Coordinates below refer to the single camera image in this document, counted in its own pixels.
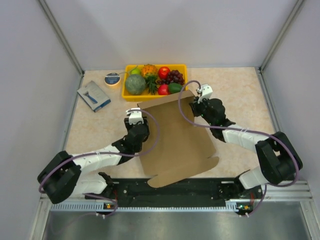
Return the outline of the brown cardboard box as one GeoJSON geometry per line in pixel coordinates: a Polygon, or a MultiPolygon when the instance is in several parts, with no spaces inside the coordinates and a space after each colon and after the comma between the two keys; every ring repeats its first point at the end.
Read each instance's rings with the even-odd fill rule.
{"type": "Polygon", "coordinates": [[[194,126],[190,108],[194,99],[190,91],[138,103],[150,113],[149,137],[140,157],[148,185],[161,188],[215,168],[219,163],[216,148],[207,130],[194,126]]]}

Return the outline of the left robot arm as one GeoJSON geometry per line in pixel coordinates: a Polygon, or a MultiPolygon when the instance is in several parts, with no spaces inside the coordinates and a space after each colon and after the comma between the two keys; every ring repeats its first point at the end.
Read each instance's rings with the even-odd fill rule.
{"type": "Polygon", "coordinates": [[[142,150],[143,142],[150,134],[145,116],[135,124],[125,118],[124,124],[127,135],[102,149],[82,154],[58,152],[37,177],[40,192],[45,193],[53,204],[84,194],[109,198],[114,191],[111,178],[102,172],[90,173],[131,160],[142,150]]]}

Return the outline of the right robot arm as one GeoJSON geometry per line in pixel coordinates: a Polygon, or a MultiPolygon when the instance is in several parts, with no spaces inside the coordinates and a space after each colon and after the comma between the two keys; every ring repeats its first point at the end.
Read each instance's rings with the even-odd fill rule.
{"type": "Polygon", "coordinates": [[[265,184],[289,187],[296,183],[303,163],[285,133],[267,134],[242,128],[226,117],[225,107],[217,98],[200,101],[195,97],[189,105],[195,117],[202,117],[207,122],[216,139],[257,154],[258,167],[238,175],[232,183],[220,185],[223,198],[245,198],[253,188],[265,184]]]}

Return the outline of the green avocado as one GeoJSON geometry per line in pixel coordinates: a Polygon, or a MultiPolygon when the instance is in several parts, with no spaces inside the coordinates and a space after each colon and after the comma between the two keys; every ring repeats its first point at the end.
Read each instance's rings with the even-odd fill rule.
{"type": "Polygon", "coordinates": [[[170,94],[179,93],[182,90],[183,86],[179,83],[172,82],[168,85],[168,92],[170,94]]]}

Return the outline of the green netted melon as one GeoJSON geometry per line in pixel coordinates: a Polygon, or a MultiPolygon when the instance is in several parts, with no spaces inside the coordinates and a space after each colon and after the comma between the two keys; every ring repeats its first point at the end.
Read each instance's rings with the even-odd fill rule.
{"type": "Polygon", "coordinates": [[[140,74],[132,74],[125,80],[125,89],[131,95],[140,95],[146,89],[146,80],[140,74]]]}

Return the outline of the red pink fruit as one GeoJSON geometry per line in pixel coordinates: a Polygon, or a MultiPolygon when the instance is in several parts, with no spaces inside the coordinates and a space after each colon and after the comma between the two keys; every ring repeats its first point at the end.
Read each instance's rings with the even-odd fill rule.
{"type": "Polygon", "coordinates": [[[167,84],[162,84],[158,87],[158,90],[157,90],[157,93],[158,95],[160,96],[167,96],[170,94],[170,91],[169,91],[169,86],[167,84]]]}

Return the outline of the purple grape bunch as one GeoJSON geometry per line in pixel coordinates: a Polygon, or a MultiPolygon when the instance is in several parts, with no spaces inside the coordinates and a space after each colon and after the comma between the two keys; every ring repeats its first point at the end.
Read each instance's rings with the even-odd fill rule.
{"type": "Polygon", "coordinates": [[[169,85],[171,83],[176,83],[180,85],[185,84],[184,75],[180,73],[178,70],[172,70],[168,73],[165,79],[159,79],[156,81],[158,85],[169,85]]]}

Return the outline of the green pineapple leaves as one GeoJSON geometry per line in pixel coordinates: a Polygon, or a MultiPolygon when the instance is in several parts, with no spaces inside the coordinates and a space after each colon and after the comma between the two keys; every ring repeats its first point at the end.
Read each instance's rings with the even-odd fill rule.
{"type": "Polygon", "coordinates": [[[146,85],[148,87],[148,92],[152,95],[155,95],[158,91],[157,85],[157,76],[156,75],[148,75],[145,78],[146,85]]]}

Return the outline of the blue razor package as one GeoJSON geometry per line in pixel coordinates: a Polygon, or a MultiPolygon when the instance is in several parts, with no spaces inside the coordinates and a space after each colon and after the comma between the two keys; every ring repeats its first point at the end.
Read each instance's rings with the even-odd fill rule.
{"type": "Polygon", "coordinates": [[[97,112],[111,103],[111,99],[94,81],[79,88],[77,93],[93,112],[97,112]]]}

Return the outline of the tape roll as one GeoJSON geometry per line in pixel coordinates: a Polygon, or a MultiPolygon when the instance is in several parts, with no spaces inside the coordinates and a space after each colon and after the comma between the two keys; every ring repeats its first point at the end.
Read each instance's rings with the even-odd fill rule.
{"type": "Polygon", "coordinates": [[[107,87],[115,89],[121,85],[121,76],[119,73],[111,72],[105,75],[104,83],[107,87]]]}

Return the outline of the red apple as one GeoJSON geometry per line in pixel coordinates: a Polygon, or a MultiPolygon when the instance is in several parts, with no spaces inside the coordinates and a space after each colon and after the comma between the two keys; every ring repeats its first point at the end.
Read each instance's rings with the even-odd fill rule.
{"type": "Polygon", "coordinates": [[[158,76],[160,79],[166,79],[171,70],[167,66],[162,66],[158,70],[158,76]]]}

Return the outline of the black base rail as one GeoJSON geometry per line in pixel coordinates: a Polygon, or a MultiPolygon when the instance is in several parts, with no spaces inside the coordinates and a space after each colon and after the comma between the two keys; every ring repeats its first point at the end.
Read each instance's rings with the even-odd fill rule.
{"type": "Polygon", "coordinates": [[[117,200],[119,207],[224,207],[225,201],[249,202],[262,196],[262,188],[245,190],[233,178],[187,178],[153,188],[147,178],[114,178],[101,197],[117,200]]]}

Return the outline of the right aluminium frame post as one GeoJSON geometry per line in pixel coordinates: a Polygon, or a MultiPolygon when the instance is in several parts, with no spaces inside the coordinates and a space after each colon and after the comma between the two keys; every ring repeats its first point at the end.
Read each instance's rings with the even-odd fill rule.
{"type": "Polygon", "coordinates": [[[290,11],[288,17],[286,18],[284,24],[282,25],[280,31],[278,32],[275,40],[273,41],[271,47],[269,48],[265,58],[263,59],[259,69],[260,74],[262,75],[266,70],[267,66],[269,65],[270,61],[274,57],[275,53],[277,52],[278,48],[282,44],[285,36],[287,35],[289,29],[293,25],[294,21],[298,17],[299,13],[301,12],[302,8],[304,7],[305,0],[296,0],[292,10],[290,11]]]}

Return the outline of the aluminium frame post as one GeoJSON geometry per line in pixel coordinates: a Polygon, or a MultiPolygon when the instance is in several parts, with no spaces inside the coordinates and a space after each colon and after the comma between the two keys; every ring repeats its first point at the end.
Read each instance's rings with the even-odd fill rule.
{"type": "Polygon", "coordinates": [[[284,24],[282,25],[280,31],[278,32],[275,40],[273,41],[271,47],[269,48],[265,58],[263,59],[259,69],[260,74],[262,75],[266,70],[267,66],[269,65],[270,61],[274,57],[275,53],[277,52],[278,48],[282,44],[285,36],[287,35],[289,29],[293,25],[294,21],[298,17],[299,13],[301,12],[302,8],[304,7],[305,0],[296,0],[292,10],[290,11],[288,17],[286,18],[284,24]]]}
{"type": "Polygon", "coordinates": [[[55,33],[57,39],[59,40],[60,44],[62,45],[62,48],[64,49],[65,53],[67,54],[69,60],[71,61],[72,65],[75,67],[76,71],[83,76],[84,70],[81,67],[74,51],[72,50],[67,38],[65,37],[65,34],[63,33],[60,25],[58,24],[55,16],[53,15],[48,3],[46,0],[36,0],[38,5],[40,6],[43,14],[49,21],[49,24],[51,25],[53,32],[55,33]]]}

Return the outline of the left aluminium frame post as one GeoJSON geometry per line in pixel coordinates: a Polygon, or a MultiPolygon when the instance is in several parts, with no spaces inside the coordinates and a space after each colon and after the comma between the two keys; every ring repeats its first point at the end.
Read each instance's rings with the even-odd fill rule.
{"type": "Polygon", "coordinates": [[[81,67],[74,51],[72,50],[67,38],[65,37],[65,34],[63,33],[60,25],[58,24],[55,16],[53,15],[48,3],[46,0],[36,0],[38,5],[40,6],[43,14],[49,21],[49,24],[51,25],[53,32],[55,33],[57,39],[59,40],[60,44],[62,45],[62,48],[64,49],[65,53],[67,54],[69,60],[71,61],[72,65],[75,67],[76,71],[83,76],[84,70],[81,67]]]}

